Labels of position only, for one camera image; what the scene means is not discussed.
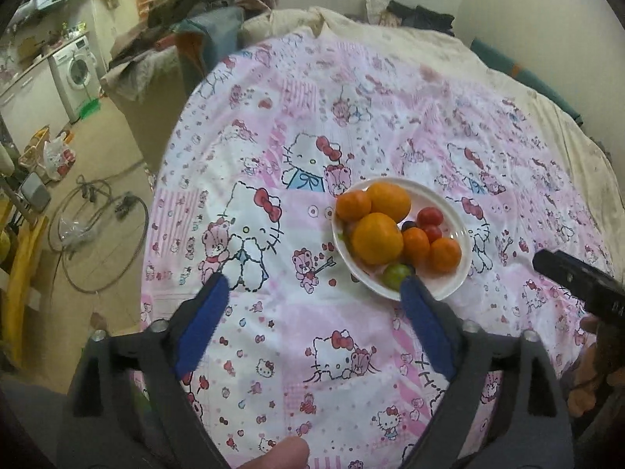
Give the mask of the person's right hand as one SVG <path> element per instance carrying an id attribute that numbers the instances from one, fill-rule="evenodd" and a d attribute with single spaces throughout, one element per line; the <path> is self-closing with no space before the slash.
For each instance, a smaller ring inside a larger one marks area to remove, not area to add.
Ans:
<path id="1" fill-rule="evenodd" d="M 567 398 L 570 415 L 582 417 L 596 406 L 596 390 L 603 382 L 609 387 L 624 386 L 624 329 L 586 315 L 580 328 L 596 336 L 582 354 L 574 373 L 573 387 Z"/>

